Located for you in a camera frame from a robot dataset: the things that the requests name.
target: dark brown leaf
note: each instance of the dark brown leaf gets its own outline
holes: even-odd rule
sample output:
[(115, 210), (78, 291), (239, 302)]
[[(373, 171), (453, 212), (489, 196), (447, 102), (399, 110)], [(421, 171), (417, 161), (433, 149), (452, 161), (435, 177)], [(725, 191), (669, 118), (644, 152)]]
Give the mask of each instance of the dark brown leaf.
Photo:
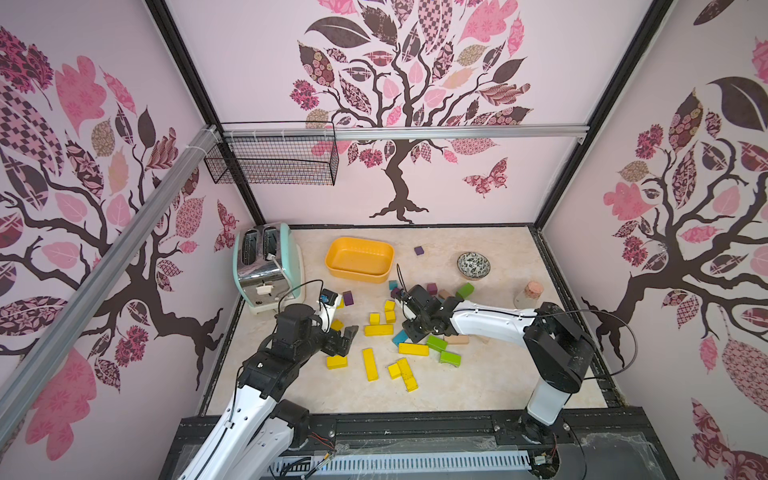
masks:
[(743, 257), (736, 255), (720, 255), (715, 258), (715, 260), (712, 260), (712, 263), (710, 264), (710, 273), (717, 275), (719, 273), (730, 272), (739, 266), (739, 263), (742, 263), (747, 257), (747, 255), (744, 255)]

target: wire mesh basket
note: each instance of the wire mesh basket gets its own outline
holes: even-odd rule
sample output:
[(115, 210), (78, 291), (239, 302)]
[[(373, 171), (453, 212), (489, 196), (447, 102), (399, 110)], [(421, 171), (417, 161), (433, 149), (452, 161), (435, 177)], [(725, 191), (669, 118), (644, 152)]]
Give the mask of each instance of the wire mesh basket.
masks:
[[(224, 136), (234, 160), (249, 184), (334, 185), (339, 170), (336, 129), (331, 122), (249, 122), (249, 124), (306, 124), (307, 129), (238, 131)], [(214, 183), (233, 184), (227, 148), (214, 145), (205, 164)]]

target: yellow plastic tray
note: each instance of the yellow plastic tray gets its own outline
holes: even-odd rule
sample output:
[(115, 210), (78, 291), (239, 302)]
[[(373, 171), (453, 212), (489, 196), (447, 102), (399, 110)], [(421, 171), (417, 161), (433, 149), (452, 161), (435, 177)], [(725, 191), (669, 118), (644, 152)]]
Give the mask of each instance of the yellow plastic tray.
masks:
[(341, 237), (331, 243), (326, 266), (331, 275), (339, 278), (383, 283), (394, 260), (395, 249), (389, 243)]

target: patterned bowl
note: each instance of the patterned bowl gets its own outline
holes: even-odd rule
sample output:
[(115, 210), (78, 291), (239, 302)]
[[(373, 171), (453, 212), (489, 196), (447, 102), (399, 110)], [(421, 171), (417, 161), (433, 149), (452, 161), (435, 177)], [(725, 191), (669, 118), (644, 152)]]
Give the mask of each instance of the patterned bowl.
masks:
[(458, 271), (468, 280), (480, 280), (491, 272), (491, 262), (480, 253), (462, 253), (456, 262)]

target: wire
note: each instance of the wire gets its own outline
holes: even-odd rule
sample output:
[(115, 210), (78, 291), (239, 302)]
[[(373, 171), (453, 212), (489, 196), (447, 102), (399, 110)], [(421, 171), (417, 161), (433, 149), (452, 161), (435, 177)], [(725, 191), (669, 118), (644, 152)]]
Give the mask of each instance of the wire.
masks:
[(545, 314), (541, 314), (541, 315), (537, 315), (537, 316), (527, 316), (527, 315), (515, 315), (514, 313), (510, 313), (510, 312), (503, 312), (501, 310), (494, 310), (494, 309), (487, 309), (487, 308), (466, 308), (466, 309), (460, 309), (460, 310), (454, 310), (453, 311), (453, 313), (459, 313), (459, 312), (493, 312), (493, 313), (501, 313), (502, 315), (516, 316), (518, 318), (541, 318), (541, 317), (544, 317), (544, 316), (557, 316), (557, 315), (561, 315), (563, 313), (576, 313), (576, 312), (591, 312), (591, 313), (595, 313), (595, 314), (602, 313), (604, 315), (609, 315), (609, 316), (614, 317), (616, 320), (618, 320), (619, 322), (623, 323), (624, 326), (627, 327), (627, 329), (629, 330), (629, 333), (632, 335), (632, 341), (634, 342), (634, 355), (632, 356), (632, 360), (630, 360), (629, 363), (624, 368), (618, 370), (617, 372), (608, 373), (606, 375), (589, 376), (589, 377), (585, 378), (584, 380), (603, 379), (603, 378), (612, 377), (614, 375), (618, 375), (619, 373), (622, 373), (622, 372), (626, 372), (627, 369), (629, 369), (629, 367), (631, 367), (632, 364), (634, 363), (634, 361), (637, 359), (637, 337), (634, 335), (634, 331), (632, 330), (632, 327), (627, 325), (627, 322), (625, 322), (621, 318), (615, 316), (613, 313), (595, 312), (594, 310), (590, 310), (590, 309), (577, 309), (577, 310), (567, 310), (565, 312), (558, 312), (558, 313), (545, 313)]

